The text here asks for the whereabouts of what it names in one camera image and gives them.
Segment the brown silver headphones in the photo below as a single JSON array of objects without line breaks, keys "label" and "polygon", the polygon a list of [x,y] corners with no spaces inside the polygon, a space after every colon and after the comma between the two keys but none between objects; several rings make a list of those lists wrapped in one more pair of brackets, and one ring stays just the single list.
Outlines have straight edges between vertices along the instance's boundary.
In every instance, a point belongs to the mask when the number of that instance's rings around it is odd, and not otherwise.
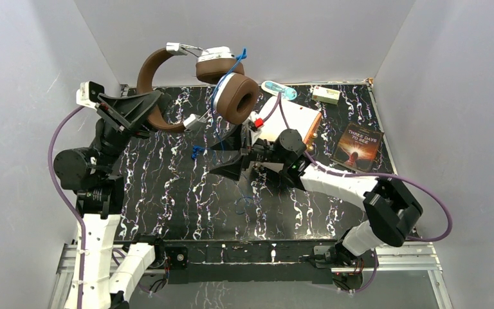
[{"label": "brown silver headphones", "polygon": [[154,91],[153,82],[160,67],[174,57],[187,55],[196,58],[196,80],[212,89],[208,110],[201,115],[191,114],[182,122],[172,124],[164,119],[160,107],[156,106],[147,119],[149,130],[184,133],[206,122],[212,113],[217,113],[230,124],[241,125],[253,111],[259,97],[259,84],[245,72],[246,48],[235,53],[227,46],[202,48],[168,42],[143,61],[136,79],[137,94]]}]

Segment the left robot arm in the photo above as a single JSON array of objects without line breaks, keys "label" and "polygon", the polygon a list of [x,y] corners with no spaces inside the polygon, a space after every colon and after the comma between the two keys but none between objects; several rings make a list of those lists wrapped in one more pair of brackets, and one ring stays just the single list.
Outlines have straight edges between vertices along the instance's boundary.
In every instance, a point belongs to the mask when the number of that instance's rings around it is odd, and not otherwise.
[{"label": "left robot arm", "polygon": [[78,222],[78,245],[65,306],[128,308],[145,271],[162,267],[168,257],[160,237],[140,234],[118,268],[111,270],[114,235],[124,206],[124,179],[113,174],[113,167],[132,138],[148,137],[149,116],[159,115],[170,96],[153,91],[114,98],[87,85],[77,91],[77,102],[100,118],[89,146],[51,157],[53,180],[77,197],[70,209]]}]

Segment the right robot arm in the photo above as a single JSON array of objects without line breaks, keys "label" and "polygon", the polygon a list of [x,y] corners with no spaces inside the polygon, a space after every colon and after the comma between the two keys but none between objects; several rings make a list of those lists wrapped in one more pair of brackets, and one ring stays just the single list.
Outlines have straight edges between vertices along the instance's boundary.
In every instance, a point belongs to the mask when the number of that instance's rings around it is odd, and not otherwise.
[{"label": "right robot arm", "polygon": [[423,213],[405,184],[394,175],[362,176],[325,167],[311,160],[306,149],[296,129],[283,130],[274,141],[258,139],[251,144],[236,126],[211,150],[237,154],[210,173],[238,181],[252,162],[278,164],[278,174],[288,186],[324,193],[363,210],[367,219],[346,230],[334,245],[315,246],[311,254],[300,257],[314,267],[351,267],[376,247],[401,247]]}]

